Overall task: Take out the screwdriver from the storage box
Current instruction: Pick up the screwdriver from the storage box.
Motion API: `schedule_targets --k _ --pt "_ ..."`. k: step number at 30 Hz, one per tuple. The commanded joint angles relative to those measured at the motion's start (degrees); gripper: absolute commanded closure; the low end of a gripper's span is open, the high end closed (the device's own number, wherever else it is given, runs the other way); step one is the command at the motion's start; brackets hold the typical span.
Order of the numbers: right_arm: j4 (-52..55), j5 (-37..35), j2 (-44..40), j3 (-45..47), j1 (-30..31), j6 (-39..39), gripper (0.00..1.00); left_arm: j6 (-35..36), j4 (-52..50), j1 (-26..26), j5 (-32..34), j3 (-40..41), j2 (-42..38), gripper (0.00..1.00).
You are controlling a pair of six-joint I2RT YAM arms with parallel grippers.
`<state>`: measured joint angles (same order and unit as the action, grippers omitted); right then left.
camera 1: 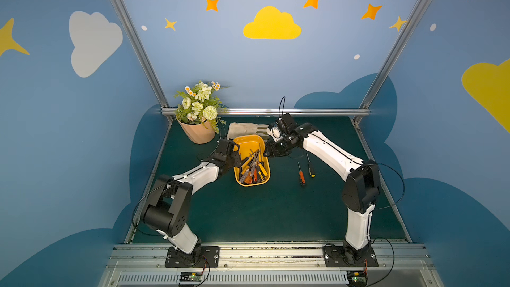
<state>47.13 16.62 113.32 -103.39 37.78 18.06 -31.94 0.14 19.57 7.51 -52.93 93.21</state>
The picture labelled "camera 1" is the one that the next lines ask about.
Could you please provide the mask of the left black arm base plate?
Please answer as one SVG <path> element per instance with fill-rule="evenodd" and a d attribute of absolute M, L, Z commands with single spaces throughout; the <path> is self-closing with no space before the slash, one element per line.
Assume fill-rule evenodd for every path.
<path fill-rule="evenodd" d="M 207 263 L 208 267 L 217 268 L 219 265 L 220 247 L 198 246 L 191 254 L 184 253 L 176 248 L 168 250 L 166 268 L 198 268 Z"/>

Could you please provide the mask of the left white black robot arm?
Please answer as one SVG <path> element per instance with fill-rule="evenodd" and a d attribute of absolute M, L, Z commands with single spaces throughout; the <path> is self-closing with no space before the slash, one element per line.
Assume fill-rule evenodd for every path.
<path fill-rule="evenodd" d="M 235 146 L 233 151 L 216 151 L 184 174 L 158 177 L 154 190 L 147 196 L 140 215 L 141 222 L 195 263 L 201 241 L 187 224 L 192 196 L 232 168 L 240 166 L 239 147 Z"/>

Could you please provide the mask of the yellow black handled screwdriver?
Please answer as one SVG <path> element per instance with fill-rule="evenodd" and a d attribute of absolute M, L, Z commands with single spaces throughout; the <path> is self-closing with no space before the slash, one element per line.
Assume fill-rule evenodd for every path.
<path fill-rule="evenodd" d="M 316 172 L 315 172 L 315 168 L 313 166 L 313 163 L 309 157 L 309 153 L 307 152 L 306 153 L 306 158 L 307 158 L 307 161 L 308 161 L 308 173 L 310 175 L 311 178 L 314 178 L 316 176 Z"/>

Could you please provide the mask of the yellow plastic storage box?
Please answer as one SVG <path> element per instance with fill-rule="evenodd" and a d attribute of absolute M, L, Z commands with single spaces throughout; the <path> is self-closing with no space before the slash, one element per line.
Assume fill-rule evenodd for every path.
<path fill-rule="evenodd" d="M 243 187 L 267 183 L 271 177 L 268 157 L 264 155 L 265 143 L 258 135 L 239 136 L 234 139 L 239 147 L 241 167 L 235 167 L 236 182 Z"/>

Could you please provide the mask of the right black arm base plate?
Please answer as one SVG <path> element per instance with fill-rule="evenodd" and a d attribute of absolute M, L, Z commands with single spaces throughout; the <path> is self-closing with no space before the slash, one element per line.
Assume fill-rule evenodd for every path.
<path fill-rule="evenodd" d="M 369 243 L 360 250 L 349 244 L 337 246 L 327 243 L 322 247 L 326 267 L 378 267 L 378 261 Z"/>

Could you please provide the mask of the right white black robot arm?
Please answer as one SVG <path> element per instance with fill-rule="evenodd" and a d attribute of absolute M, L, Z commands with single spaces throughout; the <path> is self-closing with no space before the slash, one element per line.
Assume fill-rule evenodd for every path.
<path fill-rule="evenodd" d="M 279 122 L 269 126 L 267 134 L 266 157 L 287 156 L 300 147 L 320 158 L 344 180 L 341 199 L 348 210 L 348 220 L 343 246 L 349 256 L 360 258 L 371 244 L 373 212 L 381 193 L 377 164 L 350 154 L 310 123 L 285 127 Z"/>

